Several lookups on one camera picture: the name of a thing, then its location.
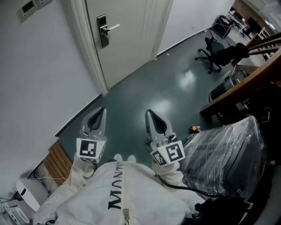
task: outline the black baseboard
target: black baseboard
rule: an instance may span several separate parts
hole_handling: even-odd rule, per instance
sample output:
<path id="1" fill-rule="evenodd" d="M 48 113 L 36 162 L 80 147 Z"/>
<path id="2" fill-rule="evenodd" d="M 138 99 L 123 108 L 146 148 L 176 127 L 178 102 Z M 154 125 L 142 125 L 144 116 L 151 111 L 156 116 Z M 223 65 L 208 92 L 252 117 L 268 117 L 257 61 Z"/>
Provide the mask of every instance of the black baseboard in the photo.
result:
<path id="1" fill-rule="evenodd" d="M 92 106 L 97 100 L 102 97 L 102 94 L 99 94 L 93 101 L 91 101 L 86 107 L 84 107 L 79 113 L 77 113 L 65 126 L 55 135 L 58 137 L 77 117 L 79 117 L 83 112 L 85 112 L 90 106 Z"/>
<path id="2" fill-rule="evenodd" d="M 165 51 L 163 51 L 163 52 L 161 52 L 160 54 L 158 54 L 158 55 L 156 56 L 156 58 L 158 58 L 159 56 L 161 56 L 161 55 L 167 53 L 168 51 L 172 50 L 172 49 L 175 48 L 176 46 L 178 46 L 178 45 L 180 45 L 181 43 L 187 41 L 188 39 L 191 39 L 192 37 L 194 37 L 194 36 L 196 36 L 196 35 L 198 35 L 198 34 L 200 34 L 200 33 L 203 33 L 203 32 L 204 32 L 204 30 L 199 31 L 199 32 L 197 32 L 197 33 L 195 33 L 195 34 L 193 34 L 193 35 L 187 37 L 186 39 L 182 40 L 181 42 L 179 42 L 179 43 L 177 43 L 177 44 L 175 44 L 175 45 L 169 47 L 169 48 L 166 49 Z"/>

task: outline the zipper pull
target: zipper pull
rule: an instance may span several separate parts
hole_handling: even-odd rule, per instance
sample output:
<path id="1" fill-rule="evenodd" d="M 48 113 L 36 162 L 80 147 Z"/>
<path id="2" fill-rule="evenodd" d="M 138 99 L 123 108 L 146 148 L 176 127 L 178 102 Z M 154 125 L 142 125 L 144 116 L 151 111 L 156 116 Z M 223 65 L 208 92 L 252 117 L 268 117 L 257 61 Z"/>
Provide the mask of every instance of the zipper pull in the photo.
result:
<path id="1" fill-rule="evenodd" d="M 123 209 L 123 215 L 126 222 L 129 224 L 129 220 L 130 220 L 129 209 Z"/>

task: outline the chair base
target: chair base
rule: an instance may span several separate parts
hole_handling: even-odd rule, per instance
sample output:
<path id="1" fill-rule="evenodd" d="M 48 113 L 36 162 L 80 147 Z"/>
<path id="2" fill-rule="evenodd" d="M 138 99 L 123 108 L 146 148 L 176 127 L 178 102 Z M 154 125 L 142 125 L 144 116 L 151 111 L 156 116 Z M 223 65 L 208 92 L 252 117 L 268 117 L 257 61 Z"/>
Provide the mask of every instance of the chair base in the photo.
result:
<path id="1" fill-rule="evenodd" d="M 213 63 L 219 68 L 217 71 L 220 72 L 221 71 L 221 67 L 216 64 L 214 61 L 212 61 L 212 57 L 211 55 L 209 55 L 206 51 L 204 51 L 203 49 L 199 48 L 198 49 L 198 52 L 201 52 L 203 51 L 206 55 L 206 57 L 196 57 L 195 60 L 198 60 L 198 59 L 206 59 L 206 60 L 209 60 L 210 61 L 210 70 L 208 71 L 208 74 L 211 74 L 212 71 L 213 71 Z"/>

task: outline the plastic wrap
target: plastic wrap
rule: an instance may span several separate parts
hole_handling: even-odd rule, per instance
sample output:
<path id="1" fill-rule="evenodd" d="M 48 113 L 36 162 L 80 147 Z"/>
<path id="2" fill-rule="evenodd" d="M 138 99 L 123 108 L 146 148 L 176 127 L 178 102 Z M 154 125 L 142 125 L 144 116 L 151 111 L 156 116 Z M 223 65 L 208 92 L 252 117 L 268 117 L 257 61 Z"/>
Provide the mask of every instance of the plastic wrap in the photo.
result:
<path id="1" fill-rule="evenodd" d="M 202 131 L 185 146 L 183 182 L 205 192 L 249 199 L 265 168 L 266 146 L 255 117 Z"/>

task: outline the baseboard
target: baseboard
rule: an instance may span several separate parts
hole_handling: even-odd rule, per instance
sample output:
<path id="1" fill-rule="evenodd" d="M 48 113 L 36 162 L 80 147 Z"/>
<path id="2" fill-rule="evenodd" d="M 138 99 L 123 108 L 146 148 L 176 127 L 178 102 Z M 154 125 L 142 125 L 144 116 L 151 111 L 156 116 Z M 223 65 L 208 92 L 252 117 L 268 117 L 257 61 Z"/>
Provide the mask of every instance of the baseboard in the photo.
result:
<path id="1" fill-rule="evenodd" d="M 86 105 L 79 113 L 77 113 L 67 124 L 65 124 L 62 129 L 55 135 L 58 137 L 77 117 L 79 117 L 83 112 L 85 112 L 90 106 L 92 106 L 97 100 L 102 97 L 102 94 L 99 94 L 94 100 L 92 100 L 88 105 Z"/>
<path id="2" fill-rule="evenodd" d="M 172 49 L 175 48 L 176 46 L 178 46 L 178 45 L 180 45 L 181 43 L 187 41 L 188 39 L 191 39 L 192 37 L 194 37 L 194 36 L 196 36 L 196 35 L 198 35 L 198 34 L 204 32 L 204 30 L 210 29 L 210 28 L 211 28 L 211 27 L 205 28 L 205 29 L 203 29 L 203 30 L 201 30 L 201 31 L 199 31 L 199 32 L 197 32 L 197 33 L 192 34 L 191 36 L 188 36 L 187 38 L 181 40 L 180 42 L 178 42 L 178 43 L 172 45 L 171 47 L 169 47 L 169 48 L 167 48 L 166 50 L 164 50 L 164 51 L 160 52 L 159 54 L 157 54 L 157 57 L 156 57 L 156 58 L 158 58 L 159 56 L 161 56 L 161 55 L 165 54 L 166 52 L 172 50 Z"/>

